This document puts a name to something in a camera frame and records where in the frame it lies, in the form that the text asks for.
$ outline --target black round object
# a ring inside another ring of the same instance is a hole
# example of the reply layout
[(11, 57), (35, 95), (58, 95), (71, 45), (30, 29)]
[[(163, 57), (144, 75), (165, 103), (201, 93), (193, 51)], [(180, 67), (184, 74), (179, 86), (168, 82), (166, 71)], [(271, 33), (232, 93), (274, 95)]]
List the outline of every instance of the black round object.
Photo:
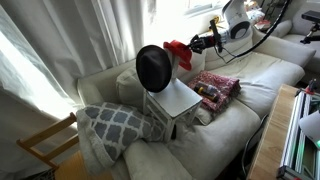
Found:
[(138, 52), (136, 70), (142, 86), (155, 93), (166, 88), (172, 76), (168, 54), (155, 45), (145, 46)]

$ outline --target red cloth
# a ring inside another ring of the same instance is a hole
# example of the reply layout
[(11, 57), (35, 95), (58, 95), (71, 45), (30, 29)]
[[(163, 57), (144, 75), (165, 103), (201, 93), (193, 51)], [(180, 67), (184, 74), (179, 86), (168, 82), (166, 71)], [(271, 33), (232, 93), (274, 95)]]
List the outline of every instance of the red cloth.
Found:
[(213, 117), (224, 111), (230, 100), (239, 95), (241, 89), (239, 79), (216, 75), (208, 71), (201, 71), (188, 83), (188, 86), (194, 89), (199, 81), (213, 85), (219, 90), (219, 100), (216, 103), (202, 96), (201, 107), (211, 111)]
[(181, 58), (181, 61), (179, 62), (179, 65), (181, 67), (183, 67), (188, 71), (192, 69), (191, 62), (190, 62), (192, 52), (185, 44), (179, 41), (173, 40), (171, 41), (171, 43), (164, 42), (163, 47), (168, 49), (172, 54), (179, 56)]

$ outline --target wooden chair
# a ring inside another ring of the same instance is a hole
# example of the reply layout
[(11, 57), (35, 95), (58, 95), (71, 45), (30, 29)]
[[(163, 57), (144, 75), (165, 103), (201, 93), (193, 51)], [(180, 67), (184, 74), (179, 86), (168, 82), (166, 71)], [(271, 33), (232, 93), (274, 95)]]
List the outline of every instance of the wooden chair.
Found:
[(95, 179), (95, 180), (112, 180), (112, 175), (109, 171), (106, 171), (99, 176), (91, 176), (87, 173), (86, 168), (84, 166), (82, 154), (80, 151), (73, 154), (70, 158), (63, 161), (60, 164), (55, 163), (52, 161), (53, 158), (57, 157), (68, 148), (72, 147), (73, 145), (79, 142), (78, 135), (74, 135), (65, 142), (63, 142), (60, 146), (56, 147), (49, 153), (44, 154), (40, 150), (38, 150), (35, 146), (42, 141), (48, 139), (49, 137), (57, 134), (61, 130), (69, 127), (74, 122), (76, 122), (77, 118), (73, 113), (70, 113), (70, 116), (66, 119), (63, 119), (48, 128), (32, 135), (31, 137), (25, 139), (18, 139), (17, 144), (40, 159), (42, 162), (49, 165), (55, 172), (54, 176), (56, 180), (69, 180), (69, 179)]

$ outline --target red patterned blanket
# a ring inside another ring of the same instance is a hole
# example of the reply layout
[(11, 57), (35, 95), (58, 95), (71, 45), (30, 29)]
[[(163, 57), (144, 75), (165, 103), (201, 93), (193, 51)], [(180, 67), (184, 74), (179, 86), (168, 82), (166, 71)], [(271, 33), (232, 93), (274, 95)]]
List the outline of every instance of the red patterned blanket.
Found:
[(201, 71), (194, 79), (192, 79), (188, 83), (188, 86), (191, 89), (194, 89), (198, 82), (204, 82), (206, 84), (215, 86), (219, 90), (217, 92), (218, 100), (216, 102), (213, 102), (209, 98), (201, 95), (203, 97), (201, 107), (212, 112), (213, 118), (227, 108), (230, 100), (233, 97), (238, 96), (241, 89), (239, 79), (216, 75), (204, 70)]

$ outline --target gray patterned pillow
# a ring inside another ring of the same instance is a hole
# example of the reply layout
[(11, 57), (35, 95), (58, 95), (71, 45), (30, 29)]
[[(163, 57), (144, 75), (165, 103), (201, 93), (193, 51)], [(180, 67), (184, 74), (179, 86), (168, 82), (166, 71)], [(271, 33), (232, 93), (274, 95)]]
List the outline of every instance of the gray patterned pillow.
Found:
[(88, 105), (77, 111), (80, 149), (85, 163), (99, 161), (105, 170), (111, 167), (123, 151), (135, 140), (162, 141), (165, 131), (161, 122), (141, 114), (136, 108), (113, 103)]

